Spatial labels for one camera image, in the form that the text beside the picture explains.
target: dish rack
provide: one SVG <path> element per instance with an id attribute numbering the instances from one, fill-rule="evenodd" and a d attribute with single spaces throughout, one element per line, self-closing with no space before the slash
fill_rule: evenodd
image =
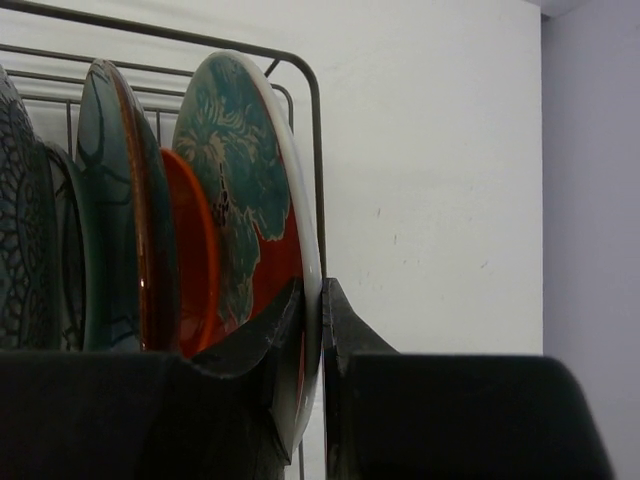
<path id="1" fill-rule="evenodd" d="M 232 49 L 304 75 L 311 97 L 321 299 L 327 478 L 612 478 L 575 380 L 543 357 L 400 355 L 360 319 L 326 278 L 318 81 L 297 55 L 22 0 L 0 9 Z M 0 45 L 20 55 L 93 58 Z M 129 62 L 122 69 L 189 78 L 193 72 Z M 27 70 L 12 77 L 82 85 Z M 287 103 L 293 129 L 294 102 Z M 183 92 L 133 85 L 139 93 Z M 64 106 L 71 152 L 78 99 L 22 92 Z M 177 110 L 147 104 L 161 118 Z M 292 281 L 254 320 L 190 361 L 166 353 L 4 353 L 0 356 L 0 472 L 4 478 L 220 478 L 282 480 L 293 455 L 303 289 Z M 237 352 L 246 352 L 239 356 Z M 305 478 L 302 443 L 300 478 Z"/>
<path id="2" fill-rule="evenodd" d="M 264 74 L 266 77 L 269 77 L 276 68 L 281 63 L 290 63 L 295 66 L 298 70 L 302 72 L 305 79 L 309 85 L 309 93 L 311 96 L 311 127 L 312 127 L 312 154 L 313 154 L 313 170 L 314 170 L 314 187 L 315 187 L 315 204 L 316 204 L 316 229 L 317 229 L 317 237 L 318 244 L 320 249 L 320 260 L 321 260 L 321 272 L 323 279 L 326 277 L 326 241 L 325 241 L 325 227 L 324 227 L 324 190 L 323 190 L 323 165 L 322 165 L 322 141 L 321 141 L 321 121 L 320 121 L 320 96 L 319 96 L 319 88 L 318 82 L 315 77 L 313 70 L 309 67 L 309 65 L 302 60 L 300 57 L 293 55 L 288 52 L 269 49 L 257 45 L 250 45 L 240 42 L 235 42 L 231 40 L 215 38 L 210 36 L 198 35 L 194 33 L 183 32 L 179 30 L 173 30 L 169 28 L 157 27 L 153 25 L 146 25 L 142 23 L 127 21 L 123 19 L 110 18 L 100 15 L 94 15 L 85 12 L 79 12 L 75 10 L 69 10 L 64 8 L 52 7 L 47 5 L 41 5 L 33 2 L 27 1 L 15 1 L 15 0 L 2 0 L 0 1 L 0 9 L 13 10 L 26 14 L 32 14 L 52 19 L 65 20 L 74 23 L 92 25 L 95 27 L 102 27 L 107 29 L 125 31 L 136 33 L 145 36 L 163 38 L 168 40 L 173 40 L 176 42 L 182 42 L 186 44 L 192 45 L 202 45 L 207 47 L 212 47 L 215 49 L 231 49 L 239 52 L 243 52 L 248 55 L 258 56 L 263 58 L 268 58 L 271 60 L 271 64 L 265 70 Z M 66 52 L 59 51 L 50 51 L 43 49 L 34 49 L 27 48 L 19 45 L 10 45 L 10 44 L 0 44 L 0 52 L 7 52 L 16 55 L 26 55 L 31 57 L 39 57 L 39 58 L 47 58 L 47 59 L 55 59 L 62 60 L 67 62 L 76 62 L 79 64 L 91 64 L 93 62 L 94 57 L 84 56 L 84 55 L 74 55 Z M 118 61 L 117 59 L 110 59 L 118 68 L 127 71 L 136 71 L 136 72 L 146 72 L 153 74 L 162 74 L 167 76 L 174 77 L 183 77 L 183 78 L 191 78 L 193 73 L 188 70 L 180 70 L 175 68 L 165 68 L 156 65 L 144 65 L 140 63 L 132 63 L 132 62 L 123 62 Z M 39 82 L 51 82 L 55 84 L 61 85 L 76 85 L 82 86 L 84 84 L 84 78 L 74 78 L 70 76 L 63 75 L 52 75 L 48 73 L 34 72 L 28 69 L 7 69 L 7 73 L 12 78 L 20 78 L 20 79 L 29 79 L 36 80 Z M 176 98 L 179 99 L 184 96 L 184 91 L 175 90 L 175 89 L 164 89 L 164 88 L 151 88 L 144 85 L 131 85 L 132 90 L 136 93 L 142 94 L 150 94 L 154 97 L 167 97 L 167 98 Z M 291 130 L 294 129 L 294 101 L 289 93 L 289 91 L 282 85 L 272 84 L 272 88 L 279 92 L 285 102 L 286 102 L 286 112 L 289 121 L 289 125 Z M 47 104 L 55 104 L 63 107 L 65 109 L 66 115 L 66 140 L 67 140 L 67 151 L 72 155 L 73 152 L 73 128 L 72 128 L 72 106 L 77 106 L 80 104 L 80 99 L 77 97 L 69 96 L 69 95 L 45 95 L 38 92 L 33 91 L 20 91 L 22 99 L 28 104 L 31 102 L 40 102 Z M 155 117 L 155 134 L 158 143 L 162 144 L 162 129 L 161 129 L 161 120 L 163 116 L 177 116 L 179 113 L 176 108 L 168 108 L 159 105 L 153 105 L 148 101 L 142 101 L 143 107 L 147 114 L 152 114 Z M 276 357 L 278 355 L 282 358 L 276 358 L 272 361 L 275 362 L 274 365 L 271 365 L 271 368 L 275 369 L 274 377 L 272 378 L 271 385 L 269 388 L 275 389 L 276 394 L 272 395 L 271 399 L 266 400 L 266 403 L 263 403 L 263 406 L 268 406 L 270 410 L 270 415 L 272 418 L 264 420 L 267 423 L 272 423 L 270 426 L 271 431 L 268 436 L 277 437 L 275 438 L 277 448 L 282 450 L 278 452 L 278 454 L 271 454 L 273 457 L 273 463 L 282 466 L 284 463 L 288 462 L 291 457 L 291 448 L 287 447 L 287 445 L 291 445 L 291 438 L 282 438 L 289 437 L 288 434 L 282 434 L 283 431 L 291 430 L 293 427 L 294 418 L 291 418 L 291 414 L 285 412 L 284 405 L 278 405 L 278 388 L 291 388 L 291 386 L 282 387 L 282 384 L 291 383 L 294 375 L 290 375 L 284 380 L 280 378 L 282 376 L 282 371 L 287 371 L 287 366 L 282 367 L 279 365 L 281 362 L 291 362 L 293 358 L 292 355 L 292 346 L 295 343 L 293 336 L 300 335 L 299 324 L 301 321 L 302 311 L 300 303 L 300 285 L 294 284 L 289 289 L 288 295 L 285 292 L 285 297 L 288 300 L 288 303 L 291 305 L 292 302 L 295 304 L 295 309 L 293 311 L 285 311 L 284 304 L 281 305 L 281 310 L 278 312 L 271 312 L 270 318 L 256 319 L 257 321 L 252 322 L 255 323 L 255 327 L 258 331 L 264 332 L 267 334 L 269 341 L 267 341 L 264 345 L 258 346 L 256 352 L 259 352 L 256 357 L 253 359 L 254 364 L 258 364 L 264 359 L 275 353 Z M 279 328 L 277 326 L 277 322 L 282 322 L 283 325 L 287 325 L 287 328 Z M 246 345 L 242 345 L 242 339 L 236 343 L 240 343 L 237 348 L 243 349 L 247 348 Z M 223 347 L 222 350 L 228 350 L 229 347 Z M 286 350 L 286 354 L 282 354 L 280 350 Z M 199 364 L 200 366 L 207 366 L 211 361 L 211 358 L 215 358 L 215 362 L 217 362 L 217 369 L 222 371 L 221 363 L 224 361 L 221 360 L 220 352 L 214 353 L 213 357 L 208 354 L 200 355 L 199 358 L 194 359 L 194 363 Z M 109 363 L 109 358 L 103 358 L 101 361 Z M 239 370 L 234 372 L 234 368 L 231 367 L 229 372 L 225 373 L 236 373 L 238 378 L 242 377 L 244 374 L 248 374 L 248 372 L 252 371 L 252 368 L 255 365 L 251 365 L 247 367 L 246 370 L 243 370 L 239 367 Z M 256 373 L 251 373 L 250 376 L 256 376 Z M 269 444 L 274 443 L 274 439 L 270 439 Z M 300 460 L 300 478 L 304 478 L 304 457 L 303 457 L 303 447 L 302 444 L 298 450 L 299 452 L 299 460 Z M 240 463 L 246 463 L 246 459 L 242 460 Z"/>

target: leaf pattern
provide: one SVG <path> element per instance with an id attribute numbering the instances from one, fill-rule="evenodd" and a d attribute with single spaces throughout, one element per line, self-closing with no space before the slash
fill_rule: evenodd
<path id="1" fill-rule="evenodd" d="M 220 232 L 218 313 L 228 330 L 249 319 L 258 235 L 283 237 L 291 207 L 275 131 L 243 65 L 211 55 L 187 89 L 173 149 L 193 168 Z"/>

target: lavender wall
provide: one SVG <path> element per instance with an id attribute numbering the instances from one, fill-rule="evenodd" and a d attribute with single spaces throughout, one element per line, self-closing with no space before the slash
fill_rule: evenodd
<path id="1" fill-rule="evenodd" d="M 544 350 L 640 478 L 640 1 L 543 25 Z"/>

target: dark green plate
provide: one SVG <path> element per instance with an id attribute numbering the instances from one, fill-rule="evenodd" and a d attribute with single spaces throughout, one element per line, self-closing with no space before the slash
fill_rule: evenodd
<path id="1" fill-rule="evenodd" d="M 62 349 L 83 350 L 85 319 L 92 318 L 87 349 L 95 349 L 94 325 L 104 322 L 104 252 L 98 214 L 78 166 L 62 147 L 46 143 L 53 174 L 62 278 Z"/>

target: teal plate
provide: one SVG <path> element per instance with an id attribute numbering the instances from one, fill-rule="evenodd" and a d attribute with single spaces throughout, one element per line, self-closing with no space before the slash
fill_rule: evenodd
<path id="1" fill-rule="evenodd" d="M 0 66 L 0 347 L 57 349 L 58 259 L 51 170 Z"/>
<path id="2" fill-rule="evenodd" d="M 292 279 L 304 281 L 299 375 L 278 387 L 288 407 L 275 419 L 291 453 L 318 376 L 320 258 L 291 130 L 248 57 L 220 51 L 202 62 L 185 93 L 173 149 L 200 181 L 220 235 L 219 338 L 255 318 Z"/>
<path id="3" fill-rule="evenodd" d="M 85 349 L 177 350 L 180 285 L 160 149 L 116 67 L 96 60 L 82 93 L 77 164 L 98 212 L 105 256 L 103 320 Z"/>

